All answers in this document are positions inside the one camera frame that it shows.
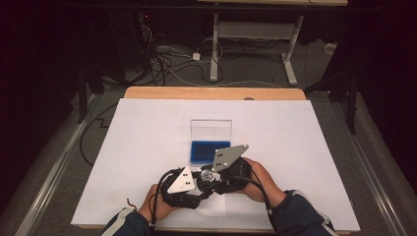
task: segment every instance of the metal bracket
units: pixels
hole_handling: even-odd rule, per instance
[[[235,162],[247,149],[248,145],[226,147],[217,149],[212,163],[212,171],[218,172],[227,169],[233,162]]]
[[[187,166],[184,167],[181,174],[178,175],[177,179],[169,187],[168,194],[186,192],[194,190],[195,188],[193,174],[191,173],[190,166]]]

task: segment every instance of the blue block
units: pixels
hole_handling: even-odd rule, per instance
[[[226,141],[192,141],[191,163],[212,163],[216,149],[230,148]]]

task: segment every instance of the dark background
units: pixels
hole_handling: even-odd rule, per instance
[[[349,4],[368,7],[381,3]],[[361,62],[359,90],[394,159],[416,191],[417,21],[412,11],[411,1],[392,1],[377,15],[351,20],[327,76]],[[152,16],[160,31],[180,40],[191,39],[191,43],[211,31],[210,15],[194,14],[186,22],[175,14]],[[317,38],[334,42],[344,26],[346,22],[341,19],[306,17],[299,39],[301,43]],[[72,112],[70,101],[78,89],[81,65],[101,67],[101,74],[91,72],[87,77],[91,84],[99,84],[103,72],[124,77],[123,70],[141,64],[142,58],[136,53],[141,49],[132,15],[85,15],[64,10],[59,1],[2,1],[0,33],[3,211],[48,139]]]

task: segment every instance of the transparent container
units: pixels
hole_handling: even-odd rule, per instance
[[[212,164],[219,148],[230,148],[231,120],[191,120],[192,164]]]

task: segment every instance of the gray carpet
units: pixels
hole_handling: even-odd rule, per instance
[[[225,49],[224,58],[220,60],[224,77],[220,84],[260,81],[289,88],[278,57],[279,54],[277,53],[277,51],[284,51],[285,46],[285,43],[279,42],[273,49],[254,49],[254,51],[248,51],[243,57],[235,60],[227,58],[242,55],[241,51],[237,49]],[[330,59],[328,55],[323,53],[323,47],[324,44],[320,41],[312,43],[309,46],[297,46],[291,60],[295,75],[299,81],[297,88],[302,89],[306,85],[311,85],[320,80]],[[193,52],[193,50],[180,45],[176,45],[175,48],[186,52],[188,55],[191,55],[190,53]],[[173,64],[179,64],[188,60],[180,57],[169,58],[171,58]],[[201,66],[203,66],[205,78],[208,78],[209,65],[201,64]],[[180,68],[181,66],[174,67],[172,70],[174,71]],[[137,75],[133,69],[127,70],[127,73],[129,77]],[[196,66],[178,71],[176,75],[187,83],[209,85],[202,80],[201,69]],[[92,111],[90,117],[98,115],[111,104],[117,102],[124,94],[124,88],[120,88],[114,83],[111,83],[108,79],[105,80],[108,82],[106,83],[106,92],[100,98],[98,106]],[[174,75],[169,75],[166,78],[165,84],[167,86],[190,86],[180,81]],[[234,84],[232,87],[268,88],[269,86],[250,82]],[[334,109],[335,104],[328,102],[325,92],[313,92],[308,98],[313,102],[323,133],[328,142],[329,150],[334,158],[346,192],[354,205],[353,209],[362,229],[361,232],[354,233],[354,235],[392,235],[384,216],[381,214],[375,196],[370,190],[367,179],[364,178],[364,173],[359,166],[357,152],[351,144],[350,134],[346,132],[343,123],[337,117]],[[104,118],[104,126],[110,123],[114,110],[112,108],[100,116]],[[8,208],[0,218],[0,235],[15,235],[17,232],[57,156],[59,156],[66,143],[69,142],[72,132],[77,128],[77,115],[78,110],[75,109],[71,117],[62,125],[55,136],[51,138],[49,144],[33,164],[15,197],[11,200]],[[395,165],[378,129],[372,122],[372,118],[368,115],[366,104],[360,96],[358,97],[356,131],[356,139],[360,142],[363,151],[375,168],[376,174],[386,189],[406,233],[413,235],[417,231],[417,216],[415,214],[417,212],[416,196]],[[100,128],[100,122],[97,121],[93,122],[86,131],[83,150],[89,161],[94,162],[106,132],[107,129]],[[78,200],[89,178],[90,171],[91,168],[83,160],[79,146],[77,145],[71,156],[71,161],[48,207],[37,224],[33,235],[97,235],[99,233],[99,230],[81,229],[70,224]]]

